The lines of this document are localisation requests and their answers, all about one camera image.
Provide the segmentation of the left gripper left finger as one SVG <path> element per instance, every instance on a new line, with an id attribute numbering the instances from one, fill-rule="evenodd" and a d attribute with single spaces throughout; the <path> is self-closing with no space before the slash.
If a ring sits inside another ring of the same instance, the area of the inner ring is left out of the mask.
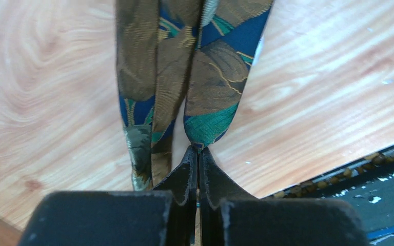
<path id="1" fill-rule="evenodd" d="M 35 208 L 19 245 L 189 245 L 198 153 L 149 191 L 57 191 Z"/>

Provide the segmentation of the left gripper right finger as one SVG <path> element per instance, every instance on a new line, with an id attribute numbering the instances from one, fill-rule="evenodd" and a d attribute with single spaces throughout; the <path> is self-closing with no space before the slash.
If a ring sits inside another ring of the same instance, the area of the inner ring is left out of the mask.
<path id="1" fill-rule="evenodd" d="M 318 198 L 258 199 L 199 154 L 202 245 L 369 245 L 348 203 Z"/>

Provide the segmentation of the blue green brown tie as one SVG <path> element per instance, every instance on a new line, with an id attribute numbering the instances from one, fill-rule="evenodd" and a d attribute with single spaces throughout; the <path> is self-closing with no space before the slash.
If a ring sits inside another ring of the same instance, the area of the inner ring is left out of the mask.
<path id="1" fill-rule="evenodd" d="M 116 1 L 116 75 L 135 191 L 171 171 L 176 117 L 198 151 L 228 130 L 272 1 Z"/>

